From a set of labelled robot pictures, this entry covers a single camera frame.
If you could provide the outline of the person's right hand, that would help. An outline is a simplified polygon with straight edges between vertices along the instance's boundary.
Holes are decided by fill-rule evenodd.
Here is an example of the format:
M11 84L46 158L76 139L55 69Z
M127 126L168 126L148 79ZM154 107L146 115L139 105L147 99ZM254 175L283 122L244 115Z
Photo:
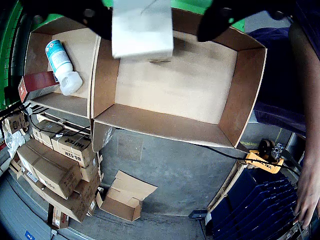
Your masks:
M296 219L306 229L313 214L320 214L320 162L315 158L306 158L298 179Z

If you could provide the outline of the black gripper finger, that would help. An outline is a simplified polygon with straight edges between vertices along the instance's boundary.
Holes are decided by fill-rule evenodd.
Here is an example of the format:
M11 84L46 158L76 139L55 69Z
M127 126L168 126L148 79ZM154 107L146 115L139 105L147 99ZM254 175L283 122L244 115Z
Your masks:
M101 0L23 0L22 6L32 17L46 20L59 14L85 25L105 40L112 39L112 9Z
M197 29L199 42L212 41L232 24L262 11L276 20L294 14L294 0L214 0L206 9Z

